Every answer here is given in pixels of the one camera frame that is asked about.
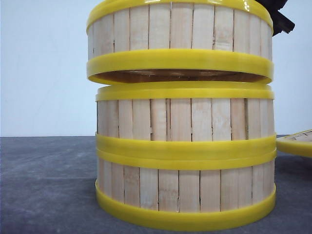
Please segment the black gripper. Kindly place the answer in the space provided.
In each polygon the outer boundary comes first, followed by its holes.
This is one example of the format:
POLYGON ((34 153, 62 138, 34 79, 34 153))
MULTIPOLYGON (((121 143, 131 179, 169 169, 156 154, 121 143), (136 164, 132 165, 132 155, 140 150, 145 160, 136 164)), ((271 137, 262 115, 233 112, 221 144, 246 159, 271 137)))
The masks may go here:
POLYGON ((263 5, 270 13, 271 19, 273 20, 273 36, 285 32, 291 32, 295 24, 279 12, 288 0, 257 0, 258 3, 263 5))

